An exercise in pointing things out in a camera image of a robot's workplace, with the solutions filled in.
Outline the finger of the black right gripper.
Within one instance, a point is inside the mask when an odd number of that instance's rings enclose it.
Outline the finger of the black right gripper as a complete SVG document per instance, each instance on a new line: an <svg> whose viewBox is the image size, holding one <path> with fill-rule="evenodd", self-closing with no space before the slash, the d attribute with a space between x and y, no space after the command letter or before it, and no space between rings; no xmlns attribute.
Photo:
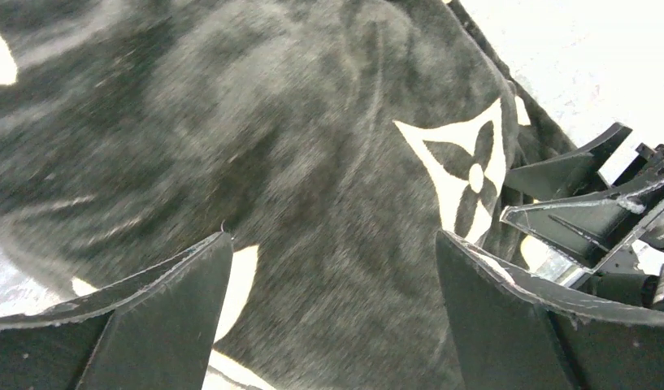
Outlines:
<svg viewBox="0 0 664 390"><path fill-rule="evenodd" d="M663 200L664 161L602 192L507 206L501 221L591 268Z"/></svg>
<svg viewBox="0 0 664 390"><path fill-rule="evenodd" d="M599 170L631 133L631 128L613 123L576 150L511 170L505 185L537 201L605 191L611 185Z"/></svg>

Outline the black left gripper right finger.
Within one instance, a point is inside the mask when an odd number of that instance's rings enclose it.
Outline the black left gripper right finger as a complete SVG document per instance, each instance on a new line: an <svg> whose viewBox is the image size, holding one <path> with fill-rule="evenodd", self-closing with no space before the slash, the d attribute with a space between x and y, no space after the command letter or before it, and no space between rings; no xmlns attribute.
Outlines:
<svg viewBox="0 0 664 390"><path fill-rule="evenodd" d="M469 389L664 389L664 312L567 288L436 234Z"/></svg>

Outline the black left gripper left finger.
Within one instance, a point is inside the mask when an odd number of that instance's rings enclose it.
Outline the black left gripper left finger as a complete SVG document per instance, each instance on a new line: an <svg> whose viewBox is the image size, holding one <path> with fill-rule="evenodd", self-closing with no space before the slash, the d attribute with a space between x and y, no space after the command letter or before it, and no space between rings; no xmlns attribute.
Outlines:
<svg viewBox="0 0 664 390"><path fill-rule="evenodd" d="M0 389L199 389L232 265L218 232L40 314L0 318Z"/></svg>

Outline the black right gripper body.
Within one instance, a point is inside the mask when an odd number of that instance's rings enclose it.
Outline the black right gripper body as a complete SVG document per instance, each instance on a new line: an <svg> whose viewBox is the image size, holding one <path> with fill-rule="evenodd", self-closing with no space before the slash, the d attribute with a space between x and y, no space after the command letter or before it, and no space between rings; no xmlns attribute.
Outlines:
<svg viewBox="0 0 664 390"><path fill-rule="evenodd" d="M664 144L640 143L612 189L664 161ZM575 289L597 297L664 311L664 200L595 267L585 267Z"/></svg>

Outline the black pillowcase with yellow flowers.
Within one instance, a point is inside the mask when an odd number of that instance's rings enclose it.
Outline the black pillowcase with yellow flowers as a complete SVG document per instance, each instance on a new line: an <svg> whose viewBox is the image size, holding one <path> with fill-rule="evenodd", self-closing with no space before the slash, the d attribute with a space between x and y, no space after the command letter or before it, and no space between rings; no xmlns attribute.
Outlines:
<svg viewBox="0 0 664 390"><path fill-rule="evenodd" d="M461 389L439 229L524 264L572 150L456 1L0 1L0 247L100 288L219 231L215 351L277 389Z"/></svg>

